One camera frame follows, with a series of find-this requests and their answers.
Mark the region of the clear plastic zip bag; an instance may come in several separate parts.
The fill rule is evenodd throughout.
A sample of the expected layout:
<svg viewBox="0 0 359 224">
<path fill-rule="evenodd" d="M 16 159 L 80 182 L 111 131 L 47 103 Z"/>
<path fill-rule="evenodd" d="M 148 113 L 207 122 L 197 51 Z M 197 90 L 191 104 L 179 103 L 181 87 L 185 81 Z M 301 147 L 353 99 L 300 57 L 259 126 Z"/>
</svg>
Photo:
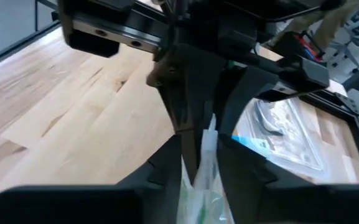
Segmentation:
<svg viewBox="0 0 359 224">
<path fill-rule="evenodd" d="M 213 117 L 202 132 L 201 160 L 192 184 L 182 164 L 176 224 L 234 224 L 218 170 L 215 126 Z"/>
</svg>

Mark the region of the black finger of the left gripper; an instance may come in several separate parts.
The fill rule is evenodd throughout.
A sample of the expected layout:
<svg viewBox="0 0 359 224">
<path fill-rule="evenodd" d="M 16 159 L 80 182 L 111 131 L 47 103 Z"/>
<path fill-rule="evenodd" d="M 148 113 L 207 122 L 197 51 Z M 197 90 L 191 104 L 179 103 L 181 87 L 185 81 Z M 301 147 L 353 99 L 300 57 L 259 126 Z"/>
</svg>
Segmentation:
<svg viewBox="0 0 359 224">
<path fill-rule="evenodd" d="M 259 94 L 272 89 L 278 80 L 274 73 L 254 66 L 246 67 L 226 100 L 218 132 L 231 136 L 246 105 Z"/>
<path fill-rule="evenodd" d="M 210 124 L 215 87 L 226 60 L 188 44 L 170 48 L 155 59 L 147 84 L 157 88 L 176 135 L 188 177 L 194 183 L 200 163 L 203 130 Z"/>
</svg>

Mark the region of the blue white pill organizer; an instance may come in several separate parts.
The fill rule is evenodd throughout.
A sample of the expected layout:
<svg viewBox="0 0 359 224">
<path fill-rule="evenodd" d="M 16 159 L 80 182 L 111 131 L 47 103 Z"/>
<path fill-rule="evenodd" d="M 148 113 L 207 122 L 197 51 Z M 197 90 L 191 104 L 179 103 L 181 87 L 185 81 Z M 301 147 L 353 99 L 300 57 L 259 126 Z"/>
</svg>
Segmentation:
<svg viewBox="0 0 359 224">
<path fill-rule="evenodd" d="M 269 157 L 271 155 L 270 145 L 267 140 L 246 138 L 243 136 L 235 136 L 235 135 L 232 135 L 232 139 L 238 141 L 242 145 L 250 148 L 252 151 L 257 152 L 258 154 L 264 157 Z"/>
</svg>

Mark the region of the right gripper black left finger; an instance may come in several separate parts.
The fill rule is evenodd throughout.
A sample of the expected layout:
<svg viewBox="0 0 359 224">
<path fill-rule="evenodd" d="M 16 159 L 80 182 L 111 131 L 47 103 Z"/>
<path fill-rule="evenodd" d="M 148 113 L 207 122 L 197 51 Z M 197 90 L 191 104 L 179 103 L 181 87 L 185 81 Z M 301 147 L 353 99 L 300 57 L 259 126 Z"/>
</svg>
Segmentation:
<svg viewBox="0 0 359 224">
<path fill-rule="evenodd" d="M 0 224 L 176 224 L 180 138 L 113 185 L 24 185 L 0 192 Z"/>
</svg>

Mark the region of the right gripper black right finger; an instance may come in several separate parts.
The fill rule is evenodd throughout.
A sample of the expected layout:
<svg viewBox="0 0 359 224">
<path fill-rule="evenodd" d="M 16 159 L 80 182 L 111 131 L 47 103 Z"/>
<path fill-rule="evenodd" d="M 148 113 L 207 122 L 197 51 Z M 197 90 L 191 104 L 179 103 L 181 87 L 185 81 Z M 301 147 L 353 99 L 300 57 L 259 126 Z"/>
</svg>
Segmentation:
<svg viewBox="0 0 359 224">
<path fill-rule="evenodd" d="M 235 224 L 359 224 L 359 184 L 313 184 L 224 134 L 217 160 Z"/>
</svg>

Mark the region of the black and red crate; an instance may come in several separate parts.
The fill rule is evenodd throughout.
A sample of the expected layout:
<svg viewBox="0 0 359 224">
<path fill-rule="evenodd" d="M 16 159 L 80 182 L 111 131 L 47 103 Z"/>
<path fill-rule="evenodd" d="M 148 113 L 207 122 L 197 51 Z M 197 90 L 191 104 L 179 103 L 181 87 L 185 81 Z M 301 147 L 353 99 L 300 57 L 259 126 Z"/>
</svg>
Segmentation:
<svg viewBox="0 0 359 224">
<path fill-rule="evenodd" d="M 311 36 L 306 31 L 301 33 L 286 32 L 281 39 L 273 45 L 271 50 L 283 57 L 300 55 L 309 60 L 322 63 L 324 52 L 320 48 L 313 50 L 312 46 L 315 45 L 315 42 L 310 40 L 310 43 L 308 43 L 304 37 L 311 39 Z"/>
</svg>

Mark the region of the person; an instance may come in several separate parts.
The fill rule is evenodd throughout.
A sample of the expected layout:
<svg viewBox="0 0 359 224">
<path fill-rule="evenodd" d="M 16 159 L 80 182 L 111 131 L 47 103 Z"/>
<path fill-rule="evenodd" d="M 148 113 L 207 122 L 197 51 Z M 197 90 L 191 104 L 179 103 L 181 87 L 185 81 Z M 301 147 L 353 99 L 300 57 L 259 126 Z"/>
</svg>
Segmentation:
<svg viewBox="0 0 359 224">
<path fill-rule="evenodd" d="M 312 44 L 311 48 L 315 52 L 325 50 L 334 39 L 338 29 L 343 27 L 357 11 L 359 11 L 359 0 L 346 0 L 342 6 L 331 11 L 316 11 L 296 17 L 285 29 L 276 34 L 271 40 L 265 42 L 263 47 L 272 49 L 286 32 L 301 33 L 308 30 L 316 22 L 322 21 L 312 35 L 312 40 L 315 44 Z"/>
</svg>

